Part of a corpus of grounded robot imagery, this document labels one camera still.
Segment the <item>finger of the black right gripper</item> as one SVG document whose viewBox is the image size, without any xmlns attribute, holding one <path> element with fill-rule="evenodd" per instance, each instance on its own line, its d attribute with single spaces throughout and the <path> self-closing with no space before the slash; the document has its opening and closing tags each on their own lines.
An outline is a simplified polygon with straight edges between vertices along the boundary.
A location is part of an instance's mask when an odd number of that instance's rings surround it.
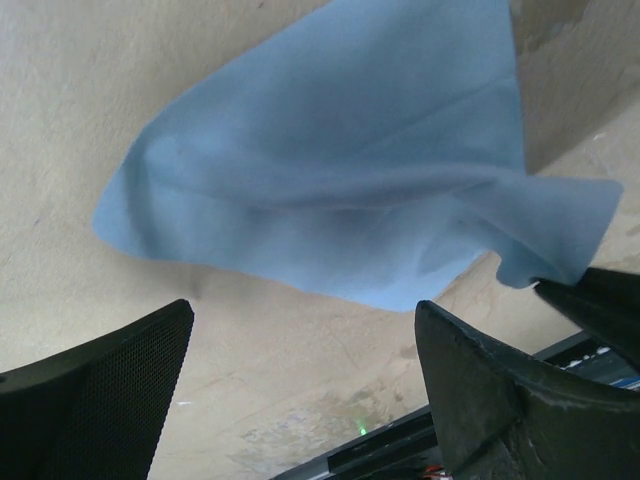
<svg viewBox="0 0 640 480">
<path fill-rule="evenodd" d="M 639 276 L 588 268 L 573 286 L 540 280 L 536 294 L 586 334 L 639 369 Z"/>
</svg>

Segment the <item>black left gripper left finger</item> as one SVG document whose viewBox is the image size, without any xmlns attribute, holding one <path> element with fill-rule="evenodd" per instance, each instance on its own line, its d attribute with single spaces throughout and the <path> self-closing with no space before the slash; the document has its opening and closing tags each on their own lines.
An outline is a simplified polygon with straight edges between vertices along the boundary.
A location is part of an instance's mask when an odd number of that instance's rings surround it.
<svg viewBox="0 0 640 480">
<path fill-rule="evenodd" d="M 177 300 L 2 373 L 2 478 L 147 478 L 193 324 L 189 302 Z"/>
</svg>

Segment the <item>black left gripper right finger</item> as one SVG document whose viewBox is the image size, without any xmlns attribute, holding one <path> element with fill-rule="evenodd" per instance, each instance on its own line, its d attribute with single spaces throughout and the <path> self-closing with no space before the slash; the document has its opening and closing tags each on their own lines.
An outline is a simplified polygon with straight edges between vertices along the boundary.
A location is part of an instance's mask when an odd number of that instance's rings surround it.
<svg viewBox="0 0 640 480">
<path fill-rule="evenodd" d="M 454 478 L 638 478 L 638 393 L 539 361 L 431 301 L 416 307 L 415 336 Z"/>
</svg>

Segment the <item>blue cleaning cloth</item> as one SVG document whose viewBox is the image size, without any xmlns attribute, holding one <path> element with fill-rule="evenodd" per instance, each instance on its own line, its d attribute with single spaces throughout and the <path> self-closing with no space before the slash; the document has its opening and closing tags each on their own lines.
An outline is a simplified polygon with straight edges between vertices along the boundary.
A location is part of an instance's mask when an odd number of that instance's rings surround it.
<svg viewBox="0 0 640 480">
<path fill-rule="evenodd" d="M 174 99 L 101 196 L 96 235 L 390 311 L 479 255 L 578 282 L 613 180 L 527 173 L 505 1 L 333 1 Z"/>
</svg>

